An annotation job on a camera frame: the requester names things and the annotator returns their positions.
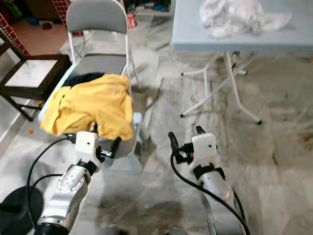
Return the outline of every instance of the orange object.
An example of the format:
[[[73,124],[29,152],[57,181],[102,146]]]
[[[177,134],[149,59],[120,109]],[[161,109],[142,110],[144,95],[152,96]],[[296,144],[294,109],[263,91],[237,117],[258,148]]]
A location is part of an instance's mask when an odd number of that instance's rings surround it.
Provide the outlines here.
[[[134,14],[128,14],[127,15],[127,27],[128,29],[131,29],[131,28],[136,28],[137,26],[137,21],[136,21],[136,17]]]

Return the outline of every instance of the white cloth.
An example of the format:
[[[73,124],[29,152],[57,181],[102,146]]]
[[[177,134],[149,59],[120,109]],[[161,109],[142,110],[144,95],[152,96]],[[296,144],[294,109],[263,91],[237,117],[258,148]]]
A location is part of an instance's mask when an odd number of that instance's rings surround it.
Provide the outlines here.
[[[208,35],[219,39],[247,31],[279,30],[291,19],[291,13],[264,13],[258,0],[204,0],[200,17]]]

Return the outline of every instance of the yellow jacket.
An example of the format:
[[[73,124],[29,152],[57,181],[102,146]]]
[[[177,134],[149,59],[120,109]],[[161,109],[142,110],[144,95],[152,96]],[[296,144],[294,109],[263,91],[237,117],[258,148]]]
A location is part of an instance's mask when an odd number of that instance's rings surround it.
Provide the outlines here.
[[[133,136],[129,85],[127,76],[105,74],[72,88],[62,87],[53,95],[40,127],[59,136],[89,131],[97,123],[100,136],[129,140]]]

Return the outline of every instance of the gray chair seat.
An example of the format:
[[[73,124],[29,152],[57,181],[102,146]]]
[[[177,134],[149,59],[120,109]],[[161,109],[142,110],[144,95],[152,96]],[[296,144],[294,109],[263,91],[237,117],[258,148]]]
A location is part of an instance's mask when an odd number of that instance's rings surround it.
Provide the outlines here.
[[[77,64],[70,77],[89,72],[122,74],[126,65],[126,55],[87,54]]]

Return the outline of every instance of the red brick wall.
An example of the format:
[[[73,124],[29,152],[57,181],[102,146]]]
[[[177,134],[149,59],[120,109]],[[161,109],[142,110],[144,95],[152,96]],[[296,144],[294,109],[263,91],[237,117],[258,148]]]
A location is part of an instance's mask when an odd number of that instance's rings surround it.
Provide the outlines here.
[[[23,56],[29,56],[29,52],[27,51],[26,47],[18,39],[17,35],[15,34],[11,26],[8,25],[7,21],[1,14],[0,14],[0,28],[3,30],[6,36],[11,40],[11,42]]]
[[[59,13],[59,16],[62,20],[62,23],[65,25],[65,27],[67,27],[67,9],[68,6],[70,5],[70,1],[69,0],[52,0],[55,9],[57,10],[57,12]],[[74,36],[82,36],[83,33],[82,32],[75,32],[73,33]]]

